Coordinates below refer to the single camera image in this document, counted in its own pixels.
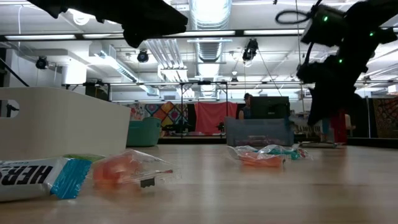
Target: person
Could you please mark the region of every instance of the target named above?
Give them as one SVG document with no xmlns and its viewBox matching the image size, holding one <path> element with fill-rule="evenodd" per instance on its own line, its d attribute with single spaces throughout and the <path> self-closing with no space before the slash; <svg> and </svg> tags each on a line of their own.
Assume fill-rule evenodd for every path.
<svg viewBox="0 0 398 224">
<path fill-rule="evenodd" d="M 239 112 L 239 119 L 250 119 L 251 117 L 251 111 L 250 111 L 250 99 L 252 95 L 250 93 L 246 93 L 244 95 L 244 102 L 246 103 L 246 106 L 241 109 Z"/>
</svg>

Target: computer monitor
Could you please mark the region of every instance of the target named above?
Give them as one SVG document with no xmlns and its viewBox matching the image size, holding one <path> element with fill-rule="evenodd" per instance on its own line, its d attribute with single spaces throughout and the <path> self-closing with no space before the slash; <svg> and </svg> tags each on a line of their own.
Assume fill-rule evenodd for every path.
<svg viewBox="0 0 398 224">
<path fill-rule="evenodd" d="M 250 108 L 251 119 L 281 119 L 290 116 L 287 96 L 253 96 Z"/>
</svg>

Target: wooden table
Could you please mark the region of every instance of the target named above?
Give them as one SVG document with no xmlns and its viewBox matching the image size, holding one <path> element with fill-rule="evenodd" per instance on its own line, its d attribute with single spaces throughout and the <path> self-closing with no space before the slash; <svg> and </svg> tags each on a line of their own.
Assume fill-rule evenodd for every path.
<svg viewBox="0 0 398 224">
<path fill-rule="evenodd" d="M 314 161 L 284 169 L 241 167 L 225 146 L 142 151 L 182 168 L 183 178 L 141 193 L 94 191 L 0 203 L 0 223 L 397 223 L 398 151 L 309 149 Z"/>
</svg>

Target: table surface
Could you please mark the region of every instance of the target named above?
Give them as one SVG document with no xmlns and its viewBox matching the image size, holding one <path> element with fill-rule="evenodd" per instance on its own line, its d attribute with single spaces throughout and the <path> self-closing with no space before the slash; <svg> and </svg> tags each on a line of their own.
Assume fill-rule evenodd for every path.
<svg viewBox="0 0 398 224">
<path fill-rule="evenodd" d="M 104 192 L 86 183 L 74 200 L 0 203 L 0 223 L 397 223 L 398 151 L 309 149 L 313 161 L 243 167 L 226 146 L 141 149 L 182 168 L 164 185 Z"/>
</svg>

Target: gray container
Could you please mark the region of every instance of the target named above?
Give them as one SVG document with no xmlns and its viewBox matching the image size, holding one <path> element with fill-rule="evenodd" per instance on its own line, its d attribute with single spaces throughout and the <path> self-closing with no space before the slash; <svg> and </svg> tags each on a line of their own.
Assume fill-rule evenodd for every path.
<svg viewBox="0 0 398 224">
<path fill-rule="evenodd" d="M 294 143 L 294 134 L 287 119 L 238 120 L 226 117 L 224 124 L 229 146 L 292 146 Z"/>
</svg>

